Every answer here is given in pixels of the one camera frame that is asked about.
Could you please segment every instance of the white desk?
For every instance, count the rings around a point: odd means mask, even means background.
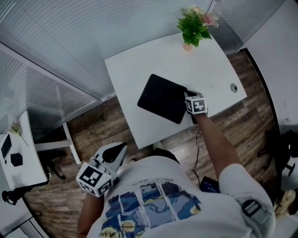
[[[8,185],[11,189],[24,187],[34,184],[39,184],[47,181],[47,177],[41,166],[40,159],[37,155],[38,151],[45,151],[51,149],[58,149],[69,146],[74,159],[79,164],[80,159],[75,150],[75,146],[72,142],[71,136],[68,131],[67,124],[63,124],[63,128],[67,137],[65,141],[51,142],[51,143],[42,143],[34,144],[30,122],[28,117],[28,112],[25,111],[19,118],[20,126],[22,128],[22,137],[8,132],[4,139],[0,142],[0,148],[2,148],[3,143],[8,136],[10,135],[11,148],[6,155],[7,164],[0,151],[0,162],[3,168],[3,172],[7,179]],[[20,153],[23,157],[23,165],[14,167],[10,160],[10,154]]]
[[[232,65],[215,40],[202,40],[187,52],[181,34],[160,38],[105,60],[121,108],[138,148],[151,145],[193,125],[185,113],[176,124],[137,106],[151,74],[156,74],[207,98],[213,116],[246,97]],[[234,83],[237,93],[230,89]]]

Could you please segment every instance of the black cable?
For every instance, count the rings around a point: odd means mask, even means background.
[[[193,167],[193,169],[191,169],[190,171],[192,171],[196,175],[197,180],[199,181],[199,186],[200,186],[201,181],[200,181],[200,178],[199,178],[198,174],[196,173],[196,166],[197,166],[197,163],[198,163],[198,160],[199,160],[199,152],[200,152],[200,146],[197,142],[197,139],[198,139],[199,135],[201,135],[201,129],[196,134],[196,145],[197,145],[196,163],[195,163],[195,166]]]

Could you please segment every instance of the wooden floor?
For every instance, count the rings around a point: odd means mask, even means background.
[[[275,176],[274,164],[264,172],[267,156],[257,158],[257,152],[265,143],[264,131],[274,126],[269,101],[258,75],[244,52],[230,55],[229,60],[238,74],[247,98],[230,109],[212,117],[218,128],[236,147],[241,161],[248,172],[257,180],[267,181]],[[88,161],[102,145],[125,141],[129,145],[124,165],[129,159],[142,159],[150,154],[151,147],[138,150],[129,126],[117,99],[112,99],[68,123],[77,152],[83,161]],[[193,126],[162,141],[164,149],[171,151],[180,161],[189,178],[197,184],[197,178],[190,172],[196,160],[197,126]],[[199,162],[197,173],[200,178],[209,176],[215,179],[202,136],[199,137]],[[53,175],[49,184],[35,188],[25,195],[30,207],[41,212],[40,222],[53,237],[75,238],[76,226],[85,194],[75,177],[80,165],[67,157],[55,161],[66,180]]]

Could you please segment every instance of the black and white marker cube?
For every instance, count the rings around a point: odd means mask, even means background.
[[[200,96],[187,97],[186,100],[186,109],[191,114],[200,114],[207,113],[207,103],[206,98]]]
[[[87,164],[82,165],[76,180],[82,189],[100,197],[113,185],[112,176],[98,170],[96,167]]]

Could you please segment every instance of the flower pot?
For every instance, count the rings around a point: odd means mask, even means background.
[[[192,44],[188,45],[188,44],[185,43],[184,46],[183,46],[183,49],[186,50],[186,51],[190,51],[192,49],[192,46],[193,46]]]

